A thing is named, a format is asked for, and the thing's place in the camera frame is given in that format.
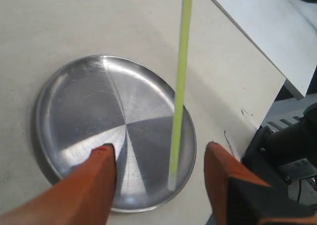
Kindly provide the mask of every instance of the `metal plate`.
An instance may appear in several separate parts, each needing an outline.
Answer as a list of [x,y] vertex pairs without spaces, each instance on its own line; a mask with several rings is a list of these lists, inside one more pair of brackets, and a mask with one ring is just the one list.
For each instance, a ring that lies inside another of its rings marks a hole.
[[196,137],[184,108],[177,187],[167,189],[174,91],[144,66],[114,56],[89,56],[59,70],[36,108],[36,134],[61,179],[104,143],[115,147],[112,210],[141,212],[172,199],[188,181]]

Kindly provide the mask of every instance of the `cable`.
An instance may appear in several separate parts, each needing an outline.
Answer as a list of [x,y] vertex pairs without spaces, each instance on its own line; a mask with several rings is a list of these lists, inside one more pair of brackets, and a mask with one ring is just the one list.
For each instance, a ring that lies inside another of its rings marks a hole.
[[301,195],[302,195],[302,180],[300,179],[298,181],[298,195],[296,200],[297,203],[299,203],[299,200],[301,199]]

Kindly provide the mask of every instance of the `yellow-green rod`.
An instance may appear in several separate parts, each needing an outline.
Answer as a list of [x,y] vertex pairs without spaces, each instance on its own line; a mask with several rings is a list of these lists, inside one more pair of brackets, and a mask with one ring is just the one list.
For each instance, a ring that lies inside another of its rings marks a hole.
[[179,35],[178,72],[177,72],[177,79],[176,79],[176,92],[175,92],[175,102],[174,102],[175,110],[174,110],[173,130],[172,130],[171,149],[170,149],[170,158],[169,158],[169,174],[168,174],[168,184],[167,184],[168,189],[171,191],[174,191],[176,188],[179,144],[180,144],[181,127],[182,127],[182,119],[183,119],[184,91],[185,91],[185,78],[186,78],[191,12],[192,12],[192,0],[183,0],[182,17],[181,17],[181,24],[180,24],[180,35]]

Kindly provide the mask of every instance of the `yellow stick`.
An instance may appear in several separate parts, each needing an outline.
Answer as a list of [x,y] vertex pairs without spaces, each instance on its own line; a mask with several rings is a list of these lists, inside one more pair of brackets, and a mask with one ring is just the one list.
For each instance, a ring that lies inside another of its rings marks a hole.
[[171,150],[169,159],[169,174],[167,188],[174,191],[176,188],[179,144],[183,119],[184,90],[187,66],[188,40],[192,0],[183,0],[182,17],[180,24],[179,51],[178,51],[178,72],[175,92],[175,113],[173,120]]

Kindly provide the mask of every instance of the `brushed metal surface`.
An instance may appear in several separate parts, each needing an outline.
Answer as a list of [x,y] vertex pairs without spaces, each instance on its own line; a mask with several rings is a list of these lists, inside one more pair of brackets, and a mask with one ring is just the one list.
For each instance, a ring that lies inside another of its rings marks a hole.
[[174,91],[128,59],[88,56],[62,67],[45,85],[36,108],[36,134],[55,174],[67,176],[90,151],[115,147],[117,186],[112,210],[141,212],[172,199],[196,159],[192,120],[184,108],[179,171],[167,189]]

